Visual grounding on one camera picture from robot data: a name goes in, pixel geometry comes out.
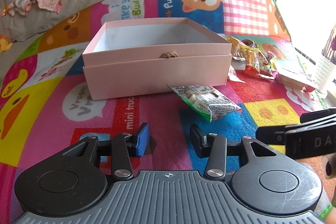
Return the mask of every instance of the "open cardboard box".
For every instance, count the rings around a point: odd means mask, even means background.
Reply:
[[[93,100],[167,92],[167,85],[224,85],[230,50],[187,18],[112,21],[85,49],[83,69]],[[171,51],[178,57],[160,58]]]

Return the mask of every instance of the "silver bolt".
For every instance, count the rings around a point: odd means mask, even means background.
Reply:
[[[127,169],[119,169],[116,172],[114,172],[115,176],[118,178],[126,178],[131,175],[131,172]]]
[[[207,172],[208,176],[213,177],[213,178],[219,178],[222,175],[224,175],[224,172],[219,169],[210,169]]]

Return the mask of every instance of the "checkered pattern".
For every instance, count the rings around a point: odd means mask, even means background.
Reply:
[[[225,34],[269,35],[266,0],[221,0]]]

